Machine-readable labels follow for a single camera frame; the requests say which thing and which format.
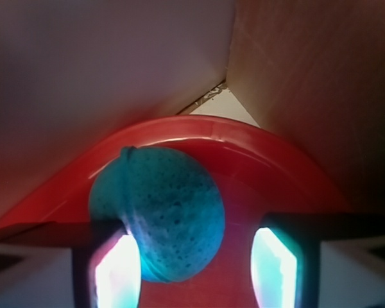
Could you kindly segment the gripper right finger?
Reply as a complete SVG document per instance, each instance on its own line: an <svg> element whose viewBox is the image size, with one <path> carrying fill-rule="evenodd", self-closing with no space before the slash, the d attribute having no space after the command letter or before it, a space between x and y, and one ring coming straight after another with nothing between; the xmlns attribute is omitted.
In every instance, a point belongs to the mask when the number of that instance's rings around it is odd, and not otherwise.
<svg viewBox="0 0 385 308"><path fill-rule="evenodd" d="M250 276L259 307L317 307L317 214L270 212L255 231Z"/></svg>

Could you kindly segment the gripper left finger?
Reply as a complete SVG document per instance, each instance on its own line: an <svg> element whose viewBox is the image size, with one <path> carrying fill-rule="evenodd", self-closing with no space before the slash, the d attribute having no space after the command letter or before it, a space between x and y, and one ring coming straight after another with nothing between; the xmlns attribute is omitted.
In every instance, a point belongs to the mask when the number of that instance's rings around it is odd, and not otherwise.
<svg viewBox="0 0 385 308"><path fill-rule="evenodd" d="M75 307L137 307L141 257L121 221L73 224Z"/></svg>

